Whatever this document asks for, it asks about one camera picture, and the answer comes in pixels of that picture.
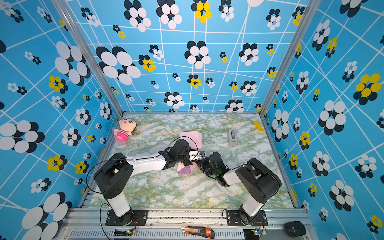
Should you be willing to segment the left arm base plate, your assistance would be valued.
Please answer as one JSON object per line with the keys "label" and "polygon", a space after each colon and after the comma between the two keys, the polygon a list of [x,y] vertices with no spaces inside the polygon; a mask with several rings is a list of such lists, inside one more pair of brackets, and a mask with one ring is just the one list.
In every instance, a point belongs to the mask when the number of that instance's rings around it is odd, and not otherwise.
{"label": "left arm base plate", "polygon": [[145,226],[148,218],[148,210],[132,210],[118,217],[114,210],[109,210],[106,226]]}

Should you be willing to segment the purple wrapping paper sheet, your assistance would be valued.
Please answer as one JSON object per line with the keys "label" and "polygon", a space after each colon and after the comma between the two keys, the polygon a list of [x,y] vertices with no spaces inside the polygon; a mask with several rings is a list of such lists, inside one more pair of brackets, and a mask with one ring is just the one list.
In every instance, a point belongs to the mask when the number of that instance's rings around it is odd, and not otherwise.
{"label": "purple wrapping paper sheet", "polygon": [[[199,151],[201,151],[203,149],[203,135],[202,135],[202,133],[197,132],[197,131],[180,132],[179,136],[181,137],[181,139],[186,140],[193,150],[197,150],[196,147],[198,147]],[[184,166],[183,163],[178,163],[177,173],[179,175],[188,175],[196,167],[197,167],[196,163],[193,163],[192,165],[189,165],[189,166]]]}

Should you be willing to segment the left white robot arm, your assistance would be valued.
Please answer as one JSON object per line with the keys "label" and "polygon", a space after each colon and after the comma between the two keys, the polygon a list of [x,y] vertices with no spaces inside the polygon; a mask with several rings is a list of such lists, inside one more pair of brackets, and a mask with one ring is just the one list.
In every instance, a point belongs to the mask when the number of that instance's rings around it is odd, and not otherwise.
{"label": "left white robot arm", "polygon": [[128,158],[122,153],[114,154],[94,173],[94,180],[100,194],[108,202],[117,218],[131,219],[132,208],[124,194],[130,177],[174,167],[178,163],[190,166],[204,158],[205,152],[197,146],[193,149],[189,142],[177,139],[158,154],[149,157]]}

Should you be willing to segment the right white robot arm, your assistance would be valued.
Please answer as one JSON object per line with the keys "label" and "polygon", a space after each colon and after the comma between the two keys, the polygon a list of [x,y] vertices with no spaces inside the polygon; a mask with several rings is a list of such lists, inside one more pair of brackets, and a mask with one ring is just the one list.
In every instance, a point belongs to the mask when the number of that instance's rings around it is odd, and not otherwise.
{"label": "right white robot arm", "polygon": [[260,209],[282,186],[280,178],[256,158],[230,169],[224,164],[220,154],[214,152],[196,163],[206,176],[217,180],[222,187],[244,185],[250,196],[240,207],[240,217],[246,225],[256,221]]}

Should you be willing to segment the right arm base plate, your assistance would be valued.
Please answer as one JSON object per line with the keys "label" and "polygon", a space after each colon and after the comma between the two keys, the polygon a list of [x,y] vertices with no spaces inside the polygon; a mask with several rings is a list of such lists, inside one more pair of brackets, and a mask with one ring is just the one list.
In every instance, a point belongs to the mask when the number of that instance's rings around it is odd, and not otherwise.
{"label": "right arm base plate", "polygon": [[223,210],[222,217],[229,227],[267,227],[266,213],[259,210],[254,216],[249,216],[244,210]]}

